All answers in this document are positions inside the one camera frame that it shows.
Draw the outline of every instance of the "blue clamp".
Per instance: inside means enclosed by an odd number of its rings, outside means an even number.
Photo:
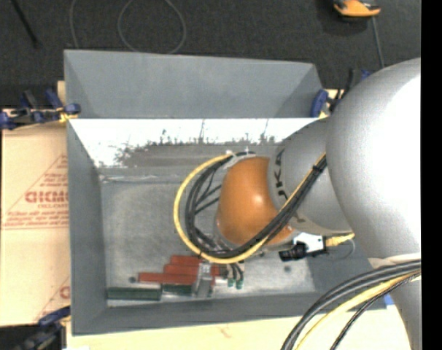
[[[82,109],[79,104],[63,105],[52,88],[45,92],[49,109],[40,109],[33,93],[26,90],[20,97],[20,107],[10,113],[0,112],[0,129],[13,130],[25,125],[52,122],[63,117],[78,115]]]
[[[59,308],[58,310],[43,316],[38,325],[40,329],[25,339],[21,345],[16,345],[12,350],[44,350],[59,336],[59,332],[63,331],[60,323],[70,315],[70,306]]]
[[[311,102],[310,117],[318,118],[320,113],[326,107],[326,101],[328,100],[328,92],[326,90],[319,90]]]

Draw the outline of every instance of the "cable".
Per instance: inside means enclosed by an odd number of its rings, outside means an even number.
[[[255,244],[254,246],[252,246],[251,249],[247,250],[244,253],[241,253],[240,255],[236,256],[236,257],[229,257],[229,258],[218,258],[218,257],[213,257],[207,253],[202,252],[196,245],[194,245],[192,243],[192,241],[187,237],[187,235],[185,235],[185,232],[182,229],[182,225],[180,223],[179,220],[179,205],[180,205],[180,201],[182,198],[182,194],[185,191],[185,188],[188,186],[188,184],[190,183],[190,181],[202,170],[204,170],[205,168],[209,167],[210,165],[220,162],[222,160],[225,160],[226,158],[230,158],[233,155],[220,155],[218,157],[212,158],[211,160],[206,161],[205,163],[202,163],[201,165],[199,165],[199,167],[197,167],[195,170],[193,170],[188,176],[187,178],[185,178],[185,180],[183,181],[183,183],[181,184],[179,190],[177,191],[176,194],[176,198],[174,201],[174,207],[173,207],[173,217],[174,217],[174,224],[177,230],[177,233],[179,234],[179,237],[182,239],[182,241],[184,241],[184,243],[188,246],[188,248],[190,250],[192,250],[192,252],[198,254],[200,257],[213,262],[213,263],[219,263],[219,264],[231,264],[231,263],[236,263],[240,260],[244,260],[248,257],[250,257],[251,255],[253,255],[267,240],[268,237],[265,237],[264,239],[260,240],[257,244]]]
[[[130,50],[134,51],[134,52],[139,52],[136,48],[132,47],[127,39],[124,37],[123,32],[122,32],[122,19],[123,19],[123,15],[126,12],[127,8],[129,8],[129,6],[134,2],[135,0],[129,0],[125,6],[122,8],[122,10],[119,13],[119,18],[117,19],[117,32],[119,34],[120,40],[123,42],[123,44]],[[173,9],[173,11],[175,11],[175,13],[177,14],[177,16],[179,17],[181,26],[182,26],[182,38],[179,42],[179,44],[170,52],[168,53],[176,53],[185,43],[185,40],[187,38],[187,25],[185,23],[184,17],[182,16],[182,13],[174,6],[174,4],[172,4],[172,2],[170,2],[169,0],[163,0],[167,5],[169,5],[170,8]],[[75,48],[79,48],[79,42],[77,40],[77,35],[75,32],[75,25],[74,25],[74,9],[75,9],[75,5],[77,4],[77,0],[72,0],[70,7],[69,7],[69,28],[70,28],[70,32],[72,35],[72,41],[74,43],[74,47]]]
[[[373,37],[375,38],[375,44],[376,44],[376,52],[380,62],[380,68],[383,69],[385,67],[383,51],[381,50],[379,31],[376,27],[376,17],[374,16],[372,17],[372,26],[373,26]]]
[[[127,41],[127,39],[124,37],[123,33],[122,33],[122,28],[121,28],[121,23],[122,23],[122,17],[125,13],[125,11],[127,10],[127,8],[134,2],[135,0],[130,0],[124,7],[123,9],[120,11],[119,14],[119,18],[117,19],[117,32],[119,34],[120,39],[122,40],[122,42],[125,44],[125,46],[130,49],[133,50],[134,52],[140,52],[139,50],[137,50],[135,47],[133,47],[132,45],[130,45],[130,43]],[[184,17],[182,16],[182,13],[174,6],[174,4],[172,4],[171,1],[169,0],[163,0],[167,5],[169,5],[170,8],[173,9],[173,11],[175,11],[175,13],[177,14],[177,16],[179,17],[181,26],[182,26],[182,38],[180,39],[179,44],[170,52],[168,53],[176,53],[177,51],[179,51],[179,49],[184,45],[185,40],[187,38],[187,26],[185,24],[185,20]]]
[[[326,325],[330,320],[334,319],[338,315],[360,305],[361,303],[372,300],[375,297],[378,297],[381,293],[385,293],[388,289],[394,287],[397,283],[404,281],[406,279],[412,279],[414,277],[414,273],[408,273],[404,276],[397,277],[391,279],[389,281],[383,282],[376,287],[371,287],[366,291],[356,295],[352,299],[342,303],[340,306],[330,311],[326,315],[324,315],[314,326],[302,337],[302,339],[297,343],[295,350],[302,349],[304,343],[320,328]]]
[[[407,284],[410,281],[414,280],[414,277],[417,277],[419,275],[416,276],[409,276],[408,278],[399,281],[397,284],[394,284],[392,287],[390,287],[389,289],[379,293],[378,295],[376,295],[375,297],[373,297],[372,299],[368,300],[364,305],[362,305],[355,313],[354,315],[352,315],[352,318],[346,323],[346,325],[344,326],[343,330],[341,331],[341,333],[339,334],[339,336],[335,339],[335,342],[333,343],[333,345],[331,346],[330,350],[336,350],[336,348],[338,347],[339,343],[343,340],[344,336],[347,334],[347,332],[349,331],[349,329],[351,328],[351,326],[356,322],[357,319],[359,319],[359,317],[368,309],[370,308],[370,306],[372,306],[378,299],[384,297],[385,295],[391,293],[393,290],[397,289],[398,287],[400,287],[401,285]]]
[[[341,245],[345,241],[352,240],[354,237],[355,237],[354,233],[349,233],[347,235],[327,237],[325,240],[325,246],[326,247],[338,246],[338,245]]]
[[[202,163],[199,167],[193,170],[183,181],[183,183],[179,187],[176,199],[174,201],[174,224],[181,239],[193,252],[200,255],[201,257],[204,257],[207,260],[216,263],[233,263],[242,261],[253,255],[263,244],[270,241],[274,236],[276,236],[276,234],[283,227],[286,226],[287,222],[290,220],[299,205],[302,203],[305,195],[310,190],[317,177],[323,172],[326,167],[326,155],[325,153],[323,153],[320,156],[319,160],[315,163],[315,165],[313,165],[313,167],[309,170],[307,175],[304,176],[301,183],[299,183],[299,185],[295,188],[295,191],[287,199],[279,213],[273,218],[273,220],[270,221],[270,223],[266,227],[264,227],[256,236],[248,240],[248,242],[246,242],[245,244],[235,249],[220,250],[216,252],[203,247],[203,245],[201,244],[195,244],[193,237],[187,237],[182,229],[182,225],[179,219],[179,205],[182,198],[182,193],[185,191],[185,188],[189,185],[192,179],[203,170],[208,169],[195,182],[195,192],[191,190],[189,193],[189,198],[186,204],[186,220],[192,221],[193,214],[191,214],[190,211],[187,211],[187,209],[190,208],[190,204],[194,201],[193,199],[196,198],[196,194],[201,188],[199,182],[202,180],[202,177],[207,177],[208,173],[211,174],[210,170],[218,169],[222,164],[227,163],[233,157],[235,157],[235,155],[221,155],[219,157],[212,158],[205,163]],[[193,235],[194,232],[196,232],[194,228],[195,226],[193,223],[190,226],[191,228],[189,229],[189,233]]]
[[[361,289],[366,289],[381,282],[388,281],[393,278],[401,277],[407,273],[413,273],[421,268],[421,260],[401,263],[399,265],[391,265],[362,273],[354,278],[351,278],[337,287],[325,293],[315,304],[302,316],[299,323],[297,323],[287,336],[281,347],[281,350],[292,350],[294,343],[304,327],[318,314],[322,309],[327,308],[332,303],[354,294]]]
[[[272,238],[274,238],[274,236],[276,236],[276,234],[287,224],[287,222],[289,222],[290,218],[293,216],[293,214],[303,201],[306,193],[310,190],[311,185],[317,179],[318,174],[321,173],[325,166],[326,160],[325,154],[323,154],[322,157],[320,157],[320,159],[316,162],[314,167],[309,170],[307,175],[303,178],[302,182],[296,187],[293,194],[287,199],[286,203],[283,205],[279,213],[270,221],[270,223],[266,227],[264,227],[257,235],[248,240],[248,242],[246,242],[244,245],[222,253],[225,256],[232,257],[233,255],[237,255],[238,253],[248,250],[253,244],[256,244],[258,240],[264,237],[268,237],[267,241],[270,241]],[[187,206],[190,205],[190,196],[192,195],[192,192],[194,190],[196,196],[199,181],[203,181],[203,174],[197,180],[197,182],[195,182],[194,188],[190,191],[189,199],[187,200]],[[190,228],[193,227],[193,216],[191,216],[191,213],[193,213],[193,211],[187,211],[186,207],[186,226],[189,228],[189,232]],[[209,249],[203,249],[203,251],[210,253]]]

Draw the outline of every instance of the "white cable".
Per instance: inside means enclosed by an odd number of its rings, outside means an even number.
[[[123,15],[126,12],[127,8],[130,7],[130,5],[134,2],[135,0],[129,0],[125,6],[122,8],[122,10],[119,13],[119,18],[117,19],[117,32],[119,34],[120,40],[124,43],[124,45],[129,49],[132,50],[134,52],[139,52],[135,47],[133,47],[128,41],[127,39],[124,37],[124,34],[122,32],[122,19],[123,19]],[[182,16],[182,13],[174,6],[174,4],[172,4],[171,1],[169,0],[163,0],[167,5],[169,5],[170,8],[173,9],[173,11],[175,11],[175,13],[177,14],[177,16],[179,17],[181,26],[182,26],[182,38],[179,42],[179,44],[170,52],[168,53],[176,53],[185,43],[185,40],[187,38],[187,27],[185,24],[185,20],[184,17]],[[75,33],[75,27],[74,27],[74,8],[75,5],[77,4],[77,0],[72,0],[72,3],[70,4],[70,8],[69,8],[69,27],[70,27],[70,32],[72,35],[72,41],[74,43],[74,47],[79,48],[79,43],[77,40],[77,35]]]
[[[127,8],[129,8],[130,5],[131,5],[134,1],[135,1],[135,0],[129,0],[129,1],[127,2],[127,4],[123,7],[123,9],[120,11],[119,18],[117,19],[117,32],[118,32],[118,34],[119,34],[120,40],[122,40],[122,42],[125,44],[125,46],[126,46],[128,49],[133,50],[134,52],[140,52],[139,50],[137,50],[135,47],[133,47],[133,46],[127,41],[127,39],[124,37],[124,34],[123,34],[123,32],[122,32],[122,27],[121,27],[121,25],[122,25],[122,18],[123,18],[123,15],[124,15],[125,11],[127,10]],[[168,53],[176,53],[176,52],[182,47],[182,45],[184,45],[184,43],[185,43],[185,40],[186,40],[186,38],[187,38],[187,27],[186,27],[186,25],[185,25],[185,20],[184,20],[184,17],[182,16],[182,13],[181,13],[181,12],[180,12],[180,11],[174,6],[174,4],[172,4],[172,2],[169,1],[169,0],[163,0],[163,1],[164,1],[165,3],[167,3],[167,5],[169,5],[170,8],[173,9],[173,11],[175,11],[175,13],[177,14],[177,16],[179,17],[179,20],[180,20],[180,23],[181,23],[181,26],[182,26],[182,38],[181,38],[179,44],[178,44],[173,50],[171,50],[170,52],[168,52]]]

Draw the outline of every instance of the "cable bundle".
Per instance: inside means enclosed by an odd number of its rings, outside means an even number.
[[[315,183],[318,176],[326,168],[326,156],[323,154],[315,165],[313,165],[313,167],[309,170],[307,175],[305,175],[302,182],[287,199],[286,203],[283,205],[278,214],[257,235],[248,240],[248,242],[236,248],[228,248],[226,245],[216,245],[210,237],[204,235],[195,226],[196,214],[202,208],[204,209],[204,206],[201,208],[197,208],[197,206],[199,206],[201,202],[204,201],[215,190],[219,189],[219,187],[216,187],[215,189],[210,190],[214,173],[234,157],[246,154],[249,153],[241,152],[236,155],[221,155],[202,163],[187,176],[176,194],[173,215],[174,224],[179,236],[193,252],[213,263],[231,264],[241,262],[253,255],[264,244],[273,239],[277,233],[290,221],[306,194],[311,189],[313,183]],[[197,178],[192,190],[189,192],[185,206],[185,227],[187,229],[187,234],[185,234],[179,219],[179,205],[182,199],[182,194],[188,187],[189,183],[200,173],[202,174]],[[204,182],[207,180],[209,181],[208,186],[202,192],[201,196],[198,197]]]
[[[348,311],[361,305],[343,328],[339,336],[336,338],[330,350],[335,350],[338,344],[342,341],[345,334],[348,332],[352,324],[365,312],[374,302],[382,298],[386,294],[391,293],[403,284],[418,278],[422,274],[421,260],[414,260],[411,262],[404,262],[398,265],[391,265],[372,270],[356,276],[337,287],[325,293],[301,318],[299,323],[292,329],[283,343],[281,350],[299,350],[302,348],[305,341],[311,336],[313,332],[328,322],[336,315]],[[306,325],[317,315],[320,311],[329,308],[338,300],[348,298],[337,308],[322,317],[308,332],[298,341],[299,336],[304,331]]]

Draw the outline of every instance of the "clamp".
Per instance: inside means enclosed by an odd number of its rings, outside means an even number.
[[[56,120],[65,121],[70,117],[77,116],[82,111],[79,104],[63,105],[52,88],[46,89],[45,95],[50,108],[40,109],[30,90],[22,92],[19,108],[10,112],[0,112],[0,129],[13,130],[26,125]]]

